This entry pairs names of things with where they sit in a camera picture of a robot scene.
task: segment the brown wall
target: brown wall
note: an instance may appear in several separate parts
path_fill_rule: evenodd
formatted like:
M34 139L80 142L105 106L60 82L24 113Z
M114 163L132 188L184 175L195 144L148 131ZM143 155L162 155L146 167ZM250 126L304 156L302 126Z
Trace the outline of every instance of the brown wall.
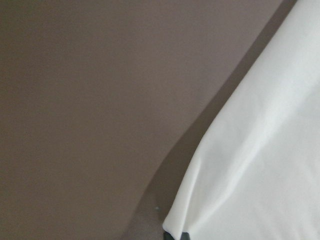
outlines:
M0 236L120 237L164 160L178 187L216 109L195 120L281 2L2 1Z

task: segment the white fabric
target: white fabric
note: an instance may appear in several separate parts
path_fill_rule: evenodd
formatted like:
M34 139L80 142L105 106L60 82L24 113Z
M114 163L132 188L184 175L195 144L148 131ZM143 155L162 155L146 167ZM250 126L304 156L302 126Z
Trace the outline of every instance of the white fabric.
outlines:
M299 0L202 138L175 240L320 240L320 0Z

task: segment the dark object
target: dark object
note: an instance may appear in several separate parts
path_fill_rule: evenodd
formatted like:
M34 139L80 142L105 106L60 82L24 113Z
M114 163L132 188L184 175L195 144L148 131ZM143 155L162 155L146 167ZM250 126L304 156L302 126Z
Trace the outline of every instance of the dark object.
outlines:
M163 240L174 240L174 238L170 235L170 233L165 231L163 233ZM181 235L180 240L190 240L189 233L183 232L182 235Z

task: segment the plain brown background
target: plain brown background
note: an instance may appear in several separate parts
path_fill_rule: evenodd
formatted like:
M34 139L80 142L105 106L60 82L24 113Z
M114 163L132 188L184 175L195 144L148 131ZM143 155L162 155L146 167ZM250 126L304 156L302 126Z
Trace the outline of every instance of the plain brown background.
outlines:
M160 240L199 140L294 2L2 0L0 238Z

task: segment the brown surface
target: brown surface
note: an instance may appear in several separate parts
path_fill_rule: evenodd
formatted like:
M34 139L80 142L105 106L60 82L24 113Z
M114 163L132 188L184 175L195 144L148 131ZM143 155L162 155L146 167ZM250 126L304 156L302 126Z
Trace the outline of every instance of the brown surface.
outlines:
M280 3L2 1L0 237L158 236Z

